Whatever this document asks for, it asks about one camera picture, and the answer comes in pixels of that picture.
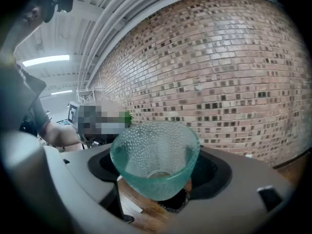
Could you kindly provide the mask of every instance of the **wooden surface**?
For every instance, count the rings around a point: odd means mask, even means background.
[[[281,173],[286,179],[288,179],[292,184],[296,185],[301,178],[308,157],[309,154],[304,155],[295,162],[283,168],[277,169],[277,171]],[[184,188],[189,192],[191,190],[191,181],[189,181]],[[138,194],[126,183],[123,178],[118,181],[118,189],[123,212],[135,218],[131,225],[135,226],[136,228],[139,228],[148,233],[157,232],[168,223],[168,220],[171,217],[175,216],[175,214],[166,211],[156,202],[148,198],[144,198]],[[131,200],[143,211],[138,213],[129,207],[126,204],[125,198]]]

